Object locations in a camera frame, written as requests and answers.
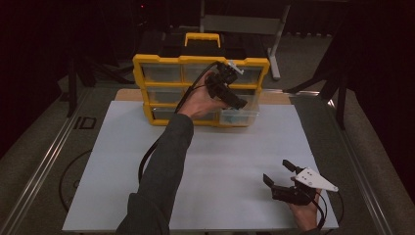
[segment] human hand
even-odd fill
[[[208,89],[205,87],[205,80],[212,71],[208,71],[199,80],[195,86],[195,90],[190,93],[189,97],[177,112],[178,114],[186,115],[191,119],[202,118],[210,111],[216,109],[228,108],[223,101],[213,100],[208,95]]]
[[[318,204],[319,194],[321,189],[317,189],[314,201]],[[294,219],[299,229],[303,232],[317,227],[317,207],[313,203],[306,206],[297,206],[288,204],[290,210],[293,212]]]

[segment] drawer organizer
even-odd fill
[[[253,35],[146,32],[133,58],[134,77],[143,94],[144,114],[152,125],[167,125],[177,103],[213,62],[233,63],[244,74],[229,85],[247,100],[240,110],[221,110],[194,120],[195,125],[248,126],[259,114],[257,98],[269,62]]]

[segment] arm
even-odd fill
[[[199,86],[205,84],[207,75],[201,79]],[[225,107],[223,102],[212,100],[204,86],[190,94],[161,135],[158,147],[143,173],[138,192],[130,194],[127,216],[116,230],[117,233],[169,234],[168,224],[174,199],[193,137],[192,119]]]
[[[314,201],[318,204],[321,189],[317,189],[317,193]],[[288,204],[288,206],[293,213],[297,226],[302,231],[300,235],[320,234],[320,230],[317,228],[317,207],[314,204],[309,203],[306,206]]]

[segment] dark background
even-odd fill
[[[273,17],[277,11],[269,7],[275,1],[207,2],[210,14]],[[316,74],[350,62],[345,54],[356,52],[348,88],[355,91],[414,199],[415,8],[403,0],[351,3],[295,1],[284,33],[337,33]],[[57,81],[68,73],[73,51],[117,66],[132,58],[143,31],[197,26],[199,13],[194,0],[2,1],[0,157],[62,95]]]

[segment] cable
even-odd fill
[[[67,211],[67,212],[69,212],[69,207],[68,207],[68,205],[67,205],[67,203],[65,202],[65,200],[64,200],[64,193],[62,192],[62,185],[63,185],[63,182],[64,182],[64,177],[65,177],[65,175],[67,174],[67,171],[70,169],[70,167],[77,161],[77,160],[79,160],[80,158],[82,158],[83,156],[85,156],[85,155],[87,155],[87,154],[89,154],[89,153],[91,153],[92,152],[92,149],[90,149],[90,150],[88,150],[88,151],[85,151],[85,152],[83,152],[82,154],[80,154],[80,155],[78,155],[76,158],[74,158],[68,165],[67,165],[67,167],[64,169],[64,172],[62,173],[62,175],[61,175],[61,179],[59,180],[59,198],[61,199],[61,203],[62,203],[62,206],[64,206],[64,209],[65,209],[65,211]]]
[[[299,192],[301,192],[302,194],[304,194],[308,199],[311,200],[311,203],[314,204],[315,207],[317,207],[317,209],[320,211],[321,213],[321,217],[320,217],[320,221],[317,224],[317,228],[318,230],[321,230],[321,228],[323,227],[324,223],[326,222],[326,216],[327,216],[327,205],[326,205],[326,201],[324,200],[323,197],[321,197],[320,194],[318,194],[318,196],[320,198],[323,199],[324,205],[326,206],[326,214],[323,212],[323,210],[320,208],[320,206],[318,205],[317,202],[314,201],[313,198],[311,198],[307,193],[305,193],[304,191],[302,191],[300,188],[297,188]]]
[[[341,216],[340,216],[340,218],[339,218],[339,220],[338,220],[338,224],[340,225],[340,223],[343,221],[343,218],[344,218],[344,215],[345,215],[345,204],[344,204],[344,202],[343,202],[343,197],[342,197],[342,195],[340,194],[340,192],[338,191],[337,192],[337,194],[339,195],[339,198],[340,198],[340,201],[341,201],[341,203],[342,203],[342,214],[341,214]],[[327,235],[327,234],[329,234],[329,233],[331,233],[331,232],[333,232],[335,229],[330,229],[330,230],[328,230],[324,235]]]
[[[183,104],[186,102],[187,98],[189,97],[190,93],[192,93],[192,91],[194,91],[195,89],[201,87],[198,86],[196,87],[196,85],[198,84],[198,82],[202,79],[202,77],[204,76],[205,73],[207,73],[213,66],[217,66],[219,65],[220,62],[216,61],[211,63],[210,65],[208,65],[202,72],[201,74],[198,76],[198,78],[196,78],[196,80],[193,82],[193,84],[187,89],[186,93],[183,95],[182,99],[180,100],[180,102],[177,104],[177,107],[174,111],[175,114],[177,114],[177,112],[180,110],[180,108],[183,106]],[[138,183],[141,182],[141,178],[143,177],[143,171],[144,171],[144,166],[146,165],[146,162],[148,160],[148,158],[152,155],[152,153],[155,151],[155,149],[157,148],[158,144],[159,144],[159,140],[160,138],[158,138],[153,145],[150,147],[150,149],[147,151],[147,153],[144,155],[143,159],[141,160],[140,166],[138,167]]]

